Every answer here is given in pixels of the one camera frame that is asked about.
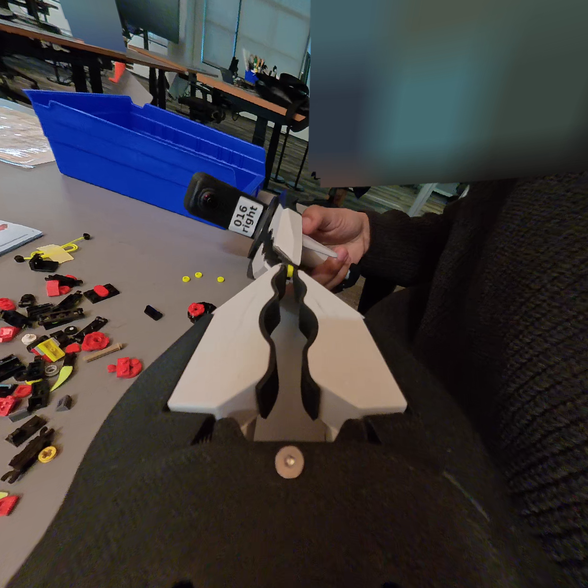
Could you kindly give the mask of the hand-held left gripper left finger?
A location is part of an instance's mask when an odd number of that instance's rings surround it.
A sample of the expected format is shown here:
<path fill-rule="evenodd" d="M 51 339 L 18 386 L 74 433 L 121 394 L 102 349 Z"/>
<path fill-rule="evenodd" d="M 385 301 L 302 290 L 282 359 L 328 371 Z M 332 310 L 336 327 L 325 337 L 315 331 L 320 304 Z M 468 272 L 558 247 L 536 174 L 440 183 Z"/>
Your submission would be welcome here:
<path fill-rule="evenodd" d="M 286 266 L 273 266 L 215 310 L 168 400 L 170 411 L 228 417 L 245 436 L 270 415 L 279 391 L 271 335 L 285 286 Z"/>

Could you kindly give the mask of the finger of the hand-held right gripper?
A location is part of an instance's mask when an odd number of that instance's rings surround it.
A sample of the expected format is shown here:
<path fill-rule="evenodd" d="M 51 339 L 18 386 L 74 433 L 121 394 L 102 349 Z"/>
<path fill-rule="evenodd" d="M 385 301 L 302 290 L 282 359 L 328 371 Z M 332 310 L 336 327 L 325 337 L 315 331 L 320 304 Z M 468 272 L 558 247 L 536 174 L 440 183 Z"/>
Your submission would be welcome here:
<path fill-rule="evenodd" d="M 286 263 L 295 268 L 302 259 L 302 216 L 290 208 L 278 206 L 270 223 L 273 250 Z"/>
<path fill-rule="evenodd" d="M 277 230 L 268 230 L 252 242 L 248 253 L 248 277 L 258 279 L 273 266 L 285 264 L 285 256 L 275 245 Z"/>

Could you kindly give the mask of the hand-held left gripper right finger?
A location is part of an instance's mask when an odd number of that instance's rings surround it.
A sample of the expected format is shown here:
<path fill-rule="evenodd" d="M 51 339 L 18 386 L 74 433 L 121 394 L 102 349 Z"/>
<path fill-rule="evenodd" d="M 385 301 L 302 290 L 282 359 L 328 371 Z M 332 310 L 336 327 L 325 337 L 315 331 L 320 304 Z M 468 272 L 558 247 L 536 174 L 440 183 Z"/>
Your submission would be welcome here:
<path fill-rule="evenodd" d="M 348 420 L 404 413 L 408 404 L 364 317 L 304 272 L 292 277 L 299 304 L 300 390 L 305 411 L 333 442 Z"/>

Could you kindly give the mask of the red rounded lego plate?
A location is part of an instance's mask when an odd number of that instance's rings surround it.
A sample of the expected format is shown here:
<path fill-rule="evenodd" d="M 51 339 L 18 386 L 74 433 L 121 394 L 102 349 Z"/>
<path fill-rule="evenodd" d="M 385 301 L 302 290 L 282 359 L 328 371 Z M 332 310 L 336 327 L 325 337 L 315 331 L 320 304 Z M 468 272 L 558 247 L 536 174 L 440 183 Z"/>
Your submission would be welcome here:
<path fill-rule="evenodd" d="M 120 357 L 115 364 L 107 366 L 107 372 L 119 379 L 136 378 L 143 370 L 142 362 L 134 357 Z"/>

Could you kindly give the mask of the tan lego axle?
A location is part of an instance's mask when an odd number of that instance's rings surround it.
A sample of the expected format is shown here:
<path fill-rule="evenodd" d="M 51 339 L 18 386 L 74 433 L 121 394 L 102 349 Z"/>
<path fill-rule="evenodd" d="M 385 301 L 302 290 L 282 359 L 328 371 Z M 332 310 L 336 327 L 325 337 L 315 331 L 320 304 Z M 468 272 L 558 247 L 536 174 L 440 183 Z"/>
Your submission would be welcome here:
<path fill-rule="evenodd" d="M 88 355 L 85 355 L 83 357 L 83 360 L 86 363 L 92 362 L 92 361 L 101 359 L 103 357 L 106 357 L 108 355 L 111 355 L 113 353 L 116 353 L 116 352 L 122 350 L 124 347 L 125 347 L 125 344 L 123 344 L 123 343 L 116 343 L 116 344 L 113 344 L 113 345 L 108 346 L 105 349 L 98 350 L 98 351 L 92 352 L 92 353 L 90 353 Z"/>

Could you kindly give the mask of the black lego hinge plate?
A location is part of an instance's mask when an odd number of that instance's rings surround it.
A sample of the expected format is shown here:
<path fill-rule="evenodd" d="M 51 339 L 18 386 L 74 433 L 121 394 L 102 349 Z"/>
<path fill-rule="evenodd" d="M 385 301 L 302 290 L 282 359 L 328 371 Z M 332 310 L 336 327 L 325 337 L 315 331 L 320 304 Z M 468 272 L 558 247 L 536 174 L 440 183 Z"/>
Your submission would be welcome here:
<path fill-rule="evenodd" d="M 85 337 L 89 334 L 95 333 L 95 332 L 100 332 L 103 327 L 108 323 L 108 319 L 105 319 L 101 316 L 97 316 L 94 320 L 92 320 L 92 322 L 87 325 L 85 328 L 81 329 L 80 331 L 78 331 L 76 334 L 71 335 L 71 338 L 78 342 L 78 343 L 82 343 L 85 339 Z"/>

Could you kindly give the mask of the pile of lego pieces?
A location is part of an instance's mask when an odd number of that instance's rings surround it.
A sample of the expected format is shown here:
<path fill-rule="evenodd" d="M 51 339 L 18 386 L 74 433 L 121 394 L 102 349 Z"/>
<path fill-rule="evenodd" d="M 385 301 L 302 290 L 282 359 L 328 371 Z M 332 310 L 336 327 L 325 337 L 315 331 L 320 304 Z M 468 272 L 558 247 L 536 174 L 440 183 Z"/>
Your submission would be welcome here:
<path fill-rule="evenodd" d="M 6 471 L 1 470 L 1 517 L 11 515 L 23 493 L 11 490 L 38 465 L 46 465 L 59 455 L 57 431 L 47 409 L 69 411 L 74 404 L 70 394 L 59 396 L 77 371 L 84 331 L 75 322 L 85 317 L 81 285 L 72 275 L 47 278 L 48 295 L 63 295 L 56 303 L 40 303 L 26 293 L 18 304 L 1 299 L 1 343 L 22 335 L 25 357 L 9 353 L 1 357 L 1 421 L 13 426 L 1 441 L 15 450 Z"/>

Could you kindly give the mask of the person's right hand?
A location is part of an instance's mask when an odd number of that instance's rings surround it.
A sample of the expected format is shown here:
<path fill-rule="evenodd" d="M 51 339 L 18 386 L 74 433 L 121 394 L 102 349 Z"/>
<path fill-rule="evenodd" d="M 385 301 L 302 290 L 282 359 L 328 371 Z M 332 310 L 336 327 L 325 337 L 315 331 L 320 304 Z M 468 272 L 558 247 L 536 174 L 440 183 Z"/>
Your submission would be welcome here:
<path fill-rule="evenodd" d="M 331 291 L 345 280 L 351 265 L 360 262 L 370 245 L 368 216 L 349 209 L 312 205 L 302 214 L 302 232 L 336 255 L 311 270 L 313 279 Z"/>

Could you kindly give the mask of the blue plastic bin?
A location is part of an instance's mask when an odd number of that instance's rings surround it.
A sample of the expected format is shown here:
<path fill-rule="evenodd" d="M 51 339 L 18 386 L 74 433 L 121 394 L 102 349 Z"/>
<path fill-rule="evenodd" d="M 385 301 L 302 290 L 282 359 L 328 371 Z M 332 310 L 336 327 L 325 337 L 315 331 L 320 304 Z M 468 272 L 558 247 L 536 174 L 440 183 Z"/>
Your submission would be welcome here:
<path fill-rule="evenodd" d="M 265 150 L 124 95 L 26 90 L 59 171 L 73 179 L 188 217 L 197 172 L 257 196 Z"/>

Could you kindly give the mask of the black bag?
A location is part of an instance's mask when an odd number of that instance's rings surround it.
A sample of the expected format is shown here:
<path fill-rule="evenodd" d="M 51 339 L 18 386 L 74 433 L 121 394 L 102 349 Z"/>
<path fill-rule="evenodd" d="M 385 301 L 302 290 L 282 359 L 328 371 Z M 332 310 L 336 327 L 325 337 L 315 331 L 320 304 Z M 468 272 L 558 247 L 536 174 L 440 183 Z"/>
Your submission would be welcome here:
<path fill-rule="evenodd" d="M 285 108 L 290 114 L 309 115 L 309 88 L 293 75 L 282 73 L 274 77 L 258 72 L 254 89 L 261 99 Z"/>

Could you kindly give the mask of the white panel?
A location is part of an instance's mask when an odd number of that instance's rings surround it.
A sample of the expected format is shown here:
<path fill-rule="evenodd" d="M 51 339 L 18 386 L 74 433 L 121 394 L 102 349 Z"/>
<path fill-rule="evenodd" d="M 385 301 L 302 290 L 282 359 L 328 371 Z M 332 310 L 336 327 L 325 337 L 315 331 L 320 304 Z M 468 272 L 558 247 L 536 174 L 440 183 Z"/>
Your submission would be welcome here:
<path fill-rule="evenodd" d="M 151 104 L 153 96 L 140 82 L 140 80 L 126 70 L 121 76 L 117 88 L 120 95 L 128 96 L 133 104 L 138 107 Z"/>

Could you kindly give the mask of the black plate with red tile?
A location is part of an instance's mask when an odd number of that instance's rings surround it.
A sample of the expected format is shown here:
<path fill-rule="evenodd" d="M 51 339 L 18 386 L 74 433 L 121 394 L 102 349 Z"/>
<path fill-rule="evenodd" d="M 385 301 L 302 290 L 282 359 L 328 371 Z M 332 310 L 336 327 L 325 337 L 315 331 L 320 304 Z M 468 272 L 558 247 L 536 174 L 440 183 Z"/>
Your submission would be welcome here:
<path fill-rule="evenodd" d="M 96 285 L 92 289 L 85 291 L 84 297 L 92 304 L 103 302 L 120 294 L 120 291 L 112 284 Z"/>

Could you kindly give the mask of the pale yellow sticker sheet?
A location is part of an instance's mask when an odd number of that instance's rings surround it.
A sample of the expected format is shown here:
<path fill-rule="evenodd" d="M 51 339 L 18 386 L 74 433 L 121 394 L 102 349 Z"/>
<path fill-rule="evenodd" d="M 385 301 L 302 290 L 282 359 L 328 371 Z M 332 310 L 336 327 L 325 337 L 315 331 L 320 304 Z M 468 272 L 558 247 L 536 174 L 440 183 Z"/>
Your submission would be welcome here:
<path fill-rule="evenodd" d="M 69 243 L 63 246 L 47 245 L 44 247 L 38 247 L 36 252 L 41 255 L 43 260 L 49 260 L 62 264 L 73 260 L 73 253 L 77 250 L 78 246 L 76 244 Z"/>

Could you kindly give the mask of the person's black knit sweater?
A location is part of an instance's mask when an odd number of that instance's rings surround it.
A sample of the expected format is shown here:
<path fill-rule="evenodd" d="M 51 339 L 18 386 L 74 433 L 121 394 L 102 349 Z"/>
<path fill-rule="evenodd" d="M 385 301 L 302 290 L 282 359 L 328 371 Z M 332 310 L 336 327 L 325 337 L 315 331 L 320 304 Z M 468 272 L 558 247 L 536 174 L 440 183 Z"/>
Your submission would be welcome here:
<path fill-rule="evenodd" d="M 452 481 L 527 543 L 532 584 L 587 587 L 587 172 L 455 202 L 432 280 L 366 324 Z"/>

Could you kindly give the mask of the instruction booklet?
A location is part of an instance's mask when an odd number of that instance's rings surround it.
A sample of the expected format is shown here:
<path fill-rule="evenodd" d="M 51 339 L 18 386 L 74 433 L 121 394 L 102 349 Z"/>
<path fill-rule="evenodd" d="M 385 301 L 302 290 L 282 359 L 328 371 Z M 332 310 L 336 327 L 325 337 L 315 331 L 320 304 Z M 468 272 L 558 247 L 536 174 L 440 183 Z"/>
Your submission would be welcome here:
<path fill-rule="evenodd" d="M 37 229 L 1 220 L 1 256 L 42 236 L 43 232 Z"/>

